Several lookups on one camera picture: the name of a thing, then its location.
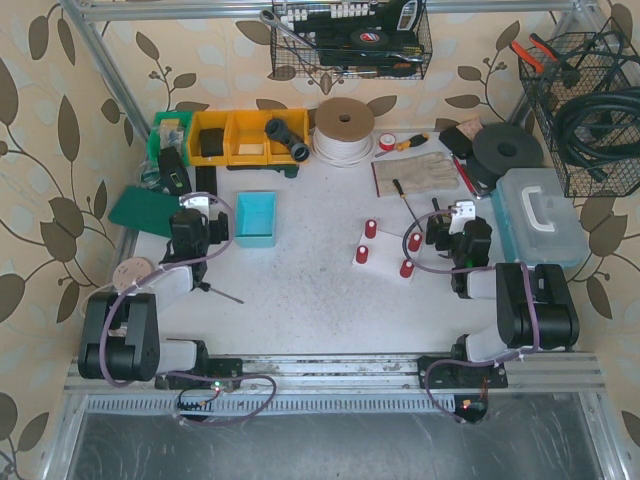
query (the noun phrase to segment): screwdriver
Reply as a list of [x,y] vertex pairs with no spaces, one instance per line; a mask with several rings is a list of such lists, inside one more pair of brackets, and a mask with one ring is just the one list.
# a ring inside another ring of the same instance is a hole
[[[429,134],[428,133],[420,133],[418,135],[414,135],[409,140],[406,140],[404,142],[400,142],[399,144],[397,144],[396,145],[396,150],[398,152],[402,152],[403,150],[406,150],[407,148],[419,147],[420,145],[426,143],[427,140],[429,140]],[[381,157],[382,155],[386,155],[389,152],[393,152],[393,150],[389,150],[388,152],[376,153],[376,158]]]
[[[413,210],[411,210],[411,207],[409,206],[409,202],[407,202],[407,196],[402,191],[402,186],[400,185],[400,182],[398,181],[397,178],[393,179],[393,185],[396,187],[396,190],[398,190],[398,195],[400,195],[400,198],[404,200],[404,204],[409,209],[409,212],[411,213],[411,216],[417,222],[418,221],[418,217],[416,217],[416,214],[413,213]],[[422,230],[422,227],[420,226],[419,223],[418,223],[418,228],[420,229],[421,232],[424,232],[424,230]]]

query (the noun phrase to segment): wire basket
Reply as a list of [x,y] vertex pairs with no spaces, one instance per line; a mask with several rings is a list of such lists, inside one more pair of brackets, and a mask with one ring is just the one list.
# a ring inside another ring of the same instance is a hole
[[[308,21],[296,21],[294,28],[291,28],[316,45],[315,49],[288,37],[279,29],[271,29],[273,72],[270,78],[290,80],[293,77],[306,77],[309,83],[317,83],[328,94],[335,83],[344,83],[349,78],[422,80],[425,77],[433,54],[426,8],[422,9],[412,30],[385,33],[376,30],[378,20],[374,18],[375,15],[332,18],[332,6],[342,5],[335,2],[273,3],[273,13],[279,18],[300,11],[309,20],[323,18],[325,22],[316,31],[310,31],[313,24]],[[378,5],[383,7],[386,4],[380,2]],[[351,34],[355,32],[362,32],[363,38],[368,35],[368,38],[380,40],[383,37],[387,40],[385,48],[360,48],[360,44],[354,44],[351,39]]]
[[[522,59],[518,62],[522,86],[540,125],[566,197],[623,197],[640,186],[640,158],[628,158],[592,168],[572,165],[563,161],[554,133],[554,115],[566,102],[596,91],[615,92],[631,86],[619,61],[606,55],[622,51],[622,47],[626,47],[625,54],[628,56],[637,57],[638,54],[628,39],[619,33],[617,24],[611,22],[615,21],[610,19],[599,33],[566,33],[549,40],[547,43],[559,54],[558,62],[553,62],[536,48],[529,49],[529,53],[544,66],[543,74],[537,74]],[[617,44],[600,38],[600,33],[608,31],[618,32],[615,36]],[[628,114],[615,112],[610,118],[611,128],[597,131],[596,127],[582,126],[579,127],[581,130],[576,130],[576,135],[593,148],[635,144],[640,141],[638,119],[627,117]],[[602,124],[602,114],[591,114],[582,125],[585,123]],[[594,162],[597,160],[595,157],[586,158]],[[593,168],[601,169],[604,180],[597,179]]]

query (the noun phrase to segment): light blue box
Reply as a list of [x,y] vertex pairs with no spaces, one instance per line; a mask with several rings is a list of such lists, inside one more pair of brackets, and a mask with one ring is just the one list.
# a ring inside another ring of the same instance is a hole
[[236,202],[236,243],[243,248],[276,244],[276,193],[240,192]]

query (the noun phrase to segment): red cylinder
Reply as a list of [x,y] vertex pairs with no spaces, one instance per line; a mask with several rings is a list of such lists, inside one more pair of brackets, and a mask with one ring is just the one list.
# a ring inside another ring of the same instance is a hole
[[422,242],[422,235],[419,233],[412,234],[411,239],[409,240],[409,251],[417,252],[420,250],[420,242]]
[[373,238],[376,236],[376,231],[378,230],[378,222],[375,220],[369,219],[367,223],[364,224],[364,236],[367,238]]
[[413,273],[413,263],[409,260],[405,260],[402,262],[402,267],[400,268],[400,276],[402,278],[409,278],[411,273]]
[[356,250],[356,262],[363,264],[367,263],[367,258],[369,257],[369,249],[364,245],[360,245],[358,250]]

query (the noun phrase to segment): green mat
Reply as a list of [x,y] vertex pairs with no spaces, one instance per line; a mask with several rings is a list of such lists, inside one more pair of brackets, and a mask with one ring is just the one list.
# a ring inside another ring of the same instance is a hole
[[171,238],[169,218],[181,209],[178,197],[131,186],[118,199],[109,220],[116,225]]

